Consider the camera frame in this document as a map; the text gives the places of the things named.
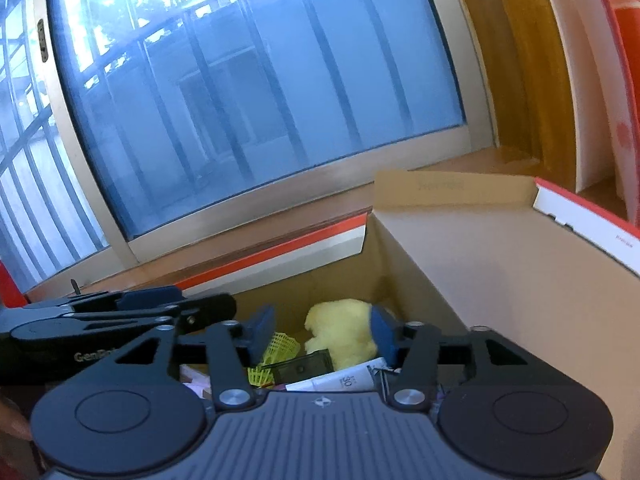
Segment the metal bolt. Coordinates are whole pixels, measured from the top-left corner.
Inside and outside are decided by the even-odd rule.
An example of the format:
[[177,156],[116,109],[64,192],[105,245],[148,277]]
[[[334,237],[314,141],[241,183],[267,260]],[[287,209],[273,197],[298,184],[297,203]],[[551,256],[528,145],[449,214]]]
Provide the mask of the metal bolt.
[[218,397],[222,404],[227,406],[240,406],[251,399],[251,395],[244,390],[233,388],[231,390],[225,390]]
[[424,402],[424,393],[419,390],[399,390],[394,395],[394,399],[398,404],[402,404],[403,406],[417,406]]

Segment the white tube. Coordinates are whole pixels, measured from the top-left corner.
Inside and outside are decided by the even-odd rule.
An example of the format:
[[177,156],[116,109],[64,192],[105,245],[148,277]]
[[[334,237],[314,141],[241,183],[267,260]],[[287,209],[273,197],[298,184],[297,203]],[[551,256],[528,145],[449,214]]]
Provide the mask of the white tube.
[[388,369],[383,357],[338,372],[287,384],[288,392],[370,392],[375,389],[371,370]]

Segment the yellow plush toy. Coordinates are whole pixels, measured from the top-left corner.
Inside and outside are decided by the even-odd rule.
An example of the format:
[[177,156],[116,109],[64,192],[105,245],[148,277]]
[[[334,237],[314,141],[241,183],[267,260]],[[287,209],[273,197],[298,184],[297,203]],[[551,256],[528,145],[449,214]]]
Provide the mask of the yellow plush toy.
[[305,343],[307,354],[327,349],[334,370],[369,361],[378,348],[371,338],[371,305],[358,300],[318,303],[306,315],[305,328],[314,337]]

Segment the orange stripe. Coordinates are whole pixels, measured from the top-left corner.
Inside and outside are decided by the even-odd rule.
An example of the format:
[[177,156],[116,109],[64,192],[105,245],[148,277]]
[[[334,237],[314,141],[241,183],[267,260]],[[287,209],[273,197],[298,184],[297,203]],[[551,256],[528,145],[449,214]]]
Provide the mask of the orange stripe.
[[250,254],[249,256],[245,256],[244,258],[240,258],[239,260],[235,260],[228,264],[208,270],[207,272],[203,272],[201,274],[198,274],[197,276],[193,276],[192,278],[187,278],[186,280],[182,280],[175,285],[178,286],[178,288],[180,288],[181,290],[186,290],[187,288],[191,288],[192,286],[201,285],[203,283],[210,282],[211,280],[215,280],[216,278],[220,278],[221,276],[226,276],[227,274],[236,272],[236,270],[246,269],[247,267],[251,267],[267,260],[271,260],[276,256],[282,256],[283,254],[290,253],[291,251],[295,251],[296,249],[301,249],[302,247],[315,244],[316,242],[327,240],[327,238],[331,238],[332,236],[351,231],[352,229],[356,229],[358,227],[362,227],[366,223],[367,213],[363,213],[352,218],[347,218],[346,220],[342,220],[337,224],[329,225],[322,229],[318,229],[318,231],[303,235],[288,242],[283,242],[276,246],[259,251],[255,254]]
[[0,262],[0,303],[4,303],[8,308],[29,304],[2,262]]
[[606,209],[601,208],[599,205],[595,205],[593,202],[589,202],[587,199],[582,198],[581,196],[578,196],[576,194],[573,194],[572,192],[567,191],[566,189],[560,186],[556,186],[556,184],[548,182],[543,178],[536,178],[536,184],[539,184],[540,186],[545,187],[553,191],[554,193],[560,196],[563,196],[568,200],[571,200],[571,202],[574,202],[582,206],[583,208],[588,209],[592,213],[596,213],[596,215],[601,216],[605,220],[611,222],[613,225],[619,227],[623,231],[629,233],[632,236],[635,236],[640,240],[640,229],[635,227],[633,224],[630,224],[629,222],[624,221],[619,216],[616,216],[613,213],[607,211]]

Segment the window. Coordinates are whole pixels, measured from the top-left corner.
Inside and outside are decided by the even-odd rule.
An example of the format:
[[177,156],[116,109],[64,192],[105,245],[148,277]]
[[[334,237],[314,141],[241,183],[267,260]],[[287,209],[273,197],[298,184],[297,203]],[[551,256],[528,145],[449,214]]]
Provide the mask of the window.
[[78,135],[133,240],[465,123],[430,0],[49,0]]
[[459,0],[0,0],[0,259],[35,299],[489,145]]
[[40,66],[33,0],[0,0],[0,259],[26,291],[106,247]]

